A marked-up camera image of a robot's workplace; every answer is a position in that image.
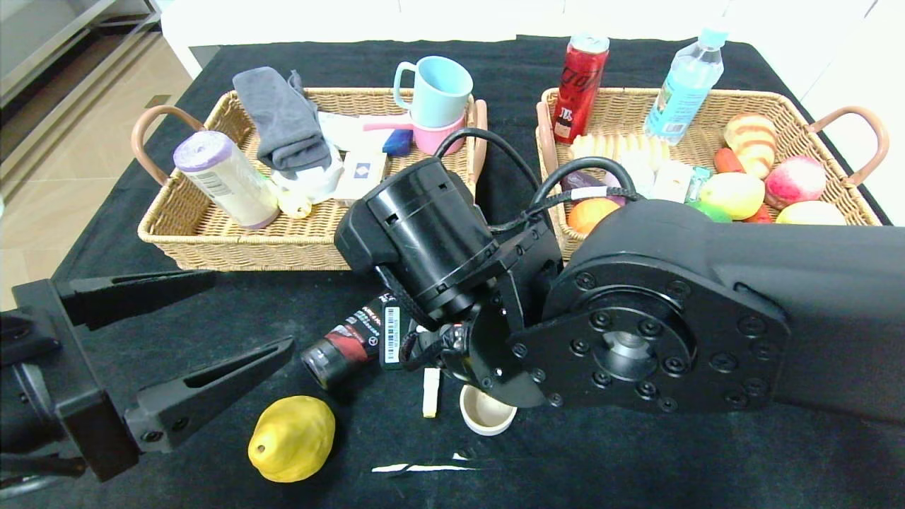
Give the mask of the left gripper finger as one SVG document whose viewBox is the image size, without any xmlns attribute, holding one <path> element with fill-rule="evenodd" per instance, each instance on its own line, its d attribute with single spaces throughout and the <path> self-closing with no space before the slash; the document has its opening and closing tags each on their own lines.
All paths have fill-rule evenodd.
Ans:
<svg viewBox="0 0 905 509">
<path fill-rule="evenodd" d="M 287 337 L 210 363 L 136 393 L 124 423 L 143 453 L 168 453 L 287 364 L 295 351 Z"/>
<path fill-rule="evenodd" d="M 216 271 L 162 271 L 58 281 L 56 289 L 71 322 L 97 331 L 206 292 L 216 281 Z"/>
</svg>

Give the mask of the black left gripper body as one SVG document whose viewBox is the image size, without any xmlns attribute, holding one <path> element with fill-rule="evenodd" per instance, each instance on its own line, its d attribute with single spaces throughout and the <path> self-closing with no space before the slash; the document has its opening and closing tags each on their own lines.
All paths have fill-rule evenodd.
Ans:
<svg viewBox="0 0 905 509">
<path fill-rule="evenodd" d="M 2 481 L 42 483 L 139 463 L 139 448 L 100 386 L 49 279 L 13 288 L 2 313 Z"/>
</svg>

